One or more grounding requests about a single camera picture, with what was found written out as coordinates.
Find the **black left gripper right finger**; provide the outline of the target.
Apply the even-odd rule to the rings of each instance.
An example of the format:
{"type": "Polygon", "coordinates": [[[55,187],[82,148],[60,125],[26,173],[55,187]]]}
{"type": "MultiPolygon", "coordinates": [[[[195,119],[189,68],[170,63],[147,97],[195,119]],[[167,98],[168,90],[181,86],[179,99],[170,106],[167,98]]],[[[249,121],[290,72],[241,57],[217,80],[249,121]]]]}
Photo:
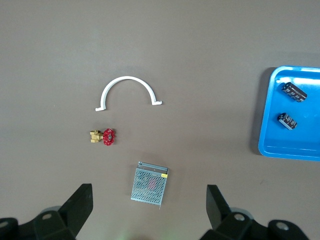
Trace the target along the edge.
{"type": "Polygon", "coordinates": [[[244,210],[230,208],[217,185],[206,188],[206,212],[211,229],[202,240],[307,240],[308,236],[294,223],[271,220],[259,224],[244,210]]]}

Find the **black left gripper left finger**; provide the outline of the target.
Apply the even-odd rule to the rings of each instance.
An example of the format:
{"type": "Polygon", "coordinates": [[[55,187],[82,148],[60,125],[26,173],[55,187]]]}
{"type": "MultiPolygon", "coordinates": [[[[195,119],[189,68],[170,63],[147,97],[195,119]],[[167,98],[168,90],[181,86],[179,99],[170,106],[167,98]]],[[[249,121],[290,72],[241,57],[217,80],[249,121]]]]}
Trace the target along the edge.
{"type": "Polygon", "coordinates": [[[75,240],[93,211],[92,184],[82,184],[62,205],[43,210],[27,223],[0,219],[2,240],[75,240]]]}

